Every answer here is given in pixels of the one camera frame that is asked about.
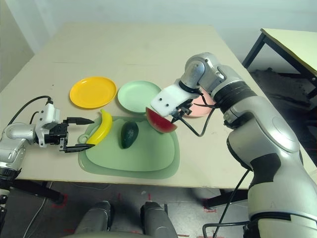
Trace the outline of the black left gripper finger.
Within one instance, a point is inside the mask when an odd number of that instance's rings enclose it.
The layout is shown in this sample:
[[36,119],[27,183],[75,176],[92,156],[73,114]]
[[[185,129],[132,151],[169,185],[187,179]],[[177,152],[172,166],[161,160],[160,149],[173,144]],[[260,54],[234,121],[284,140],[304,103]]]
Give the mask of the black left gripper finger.
[[93,124],[94,121],[86,118],[79,117],[67,117],[67,123],[76,124],[76,125],[86,125]]
[[95,146],[94,144],[87,144],[87,143],[76,144],[74,146],[66,146],[64,151],[65,152],[81,152],[81,151],[90,149],[90,148],[92,148],[94,146]]

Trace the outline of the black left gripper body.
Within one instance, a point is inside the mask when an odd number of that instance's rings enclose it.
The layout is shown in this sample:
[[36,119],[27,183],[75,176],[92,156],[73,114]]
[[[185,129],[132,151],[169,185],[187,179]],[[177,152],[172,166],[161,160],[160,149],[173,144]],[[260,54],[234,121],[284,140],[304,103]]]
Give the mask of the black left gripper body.
[[59,150],[68,153],[68,120],[63,120],[51,128],[44,126],[37,129],[37,143],[40,147],[46,148],[48,144],[58,145]]

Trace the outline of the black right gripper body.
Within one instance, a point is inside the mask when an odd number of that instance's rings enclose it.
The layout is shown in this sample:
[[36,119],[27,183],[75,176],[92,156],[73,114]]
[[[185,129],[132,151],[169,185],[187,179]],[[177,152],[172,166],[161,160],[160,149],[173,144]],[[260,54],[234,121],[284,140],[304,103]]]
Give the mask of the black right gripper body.
[[174,117],[183,117],[184,115],[190,115],[191,114],[191,110],[190,108],[192,107],[192,99],[188,99],[185,102],[183,102],[182,104],[180,104],[179,106],[176,107],[173,116]]

